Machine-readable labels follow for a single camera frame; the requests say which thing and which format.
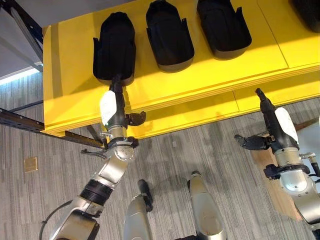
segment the yellow panel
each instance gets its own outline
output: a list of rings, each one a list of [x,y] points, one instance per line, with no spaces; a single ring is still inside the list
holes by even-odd
[[[59,132],[99,121],[99,101],[108,87],[92,73],[93,37],[99,37],[102,22],[112,12],[126,12],[136,32],[135,80],[126,88],[127,112],[151,111],[224,93],[233,90],[233,86],[263,82],[262,74],[272,77],[277,75],[275,71],[288,67],[255,0],[232,1],[234,8],[243,7],[252,44],[242,56],[231,60],[213,58],[197,15],[197,0],[170,0],[180,17],[187,18],[195,56],[193,64],[181,72],[160,72],[146,32],[145,15],[150,2],[136,0],[44,30],[46,131]]]
[[[261,88],[275,105],[317,97],[320,96],[320,72],[310,72],[235,90],[234,96],[240,112],[259,109],[260,101],[255,94],[256,88]]]
[[[146,138],[221,120],[238,111],[233,93],[227,92],[147,112],[146,122],[129,126],[127,133]]]
[[[258,0],[290,68],[320,62],[319,34],[312,32],[289,0]]]

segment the wooden board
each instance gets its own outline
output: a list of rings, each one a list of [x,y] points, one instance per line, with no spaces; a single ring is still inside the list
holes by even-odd
[[[269,180],[265,177],[264,169],[267,165],[278,165],[272,151],[270,149],[262,151],[251,151],[251,155],[261,174],[263,175],[264,184],[268,190],[274,208],[280,214],[288,216],[294,220],[301,221],[302,217],[298,213],[294,201],[281,189],[279,181]]]

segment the silver cylinder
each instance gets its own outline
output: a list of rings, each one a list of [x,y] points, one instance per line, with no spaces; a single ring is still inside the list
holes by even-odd
[[[131,201],[125,215],[123,240],[152,240],[144,198],[138,195]]]

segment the robotic arm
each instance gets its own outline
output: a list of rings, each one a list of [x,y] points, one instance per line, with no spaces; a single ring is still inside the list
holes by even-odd
[[[120,76],[112,80],[109,91],[115,96],[116,112],[104,122],[109,137],[109,143],[105,146],[106,161],[93,174],[81,194],[73,199],[52,231],[50,240],[94,240],[100,227],[96,219],[124,175],[128,161],[134,158],[134,148],[138,146],[138,140],[127,137],[127,128],[128,125],[141,125],[146,119],[146,113],[125,114]]]
[[[315,172],[313,176],[320,177],[315,154],[299,154],[298,136],[289,113],[283,107],[276,109],[260,88],[255,92],[260,98],[260,109],[270,136],[235,135],[234,138],[244,149],[266,150],[271,147],[278,166],[267,165],[265,176],[279,179],[283,190],[292,197],[296,209],[320,240],[320,196],[309,176],[309,168],[302,161],[309,158]]]

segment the silver robot arm segment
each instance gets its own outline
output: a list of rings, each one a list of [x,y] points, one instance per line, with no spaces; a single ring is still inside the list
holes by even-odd
[[[302,161],[302,158],[308,158],[315,172],[313,176],[320,177],[316,156],[313,152],[299,154],[298,136],[289,113],[282,107],[275,108],[260,88],[255,92],[260,98],[260,109],[270,136],[235,135],[234,138],[248,150],[272,149],[278,166],[267,165],[265,176],[279,179],[282,189],[292,197],[296,209],[316,239],[320,239],[320,195],[309,176],[310,169]]]
[[[127,137],[128,125],[138,126],[146,119],[144,112],[125,114],[125,100],[120,77],[112,80],[116,112],[105,124],[109,142],[106,161],[95,172],[80,195],[74,198],[65,215],[52,231],[50,240],[94,240],[98,234],[99,218],[104,204],[124,175],[128,163],[134,158],[138,140]]]
[[[227,233],[220,210],[198,172],[191,176],[190,195],[197,239],[226,240]]]

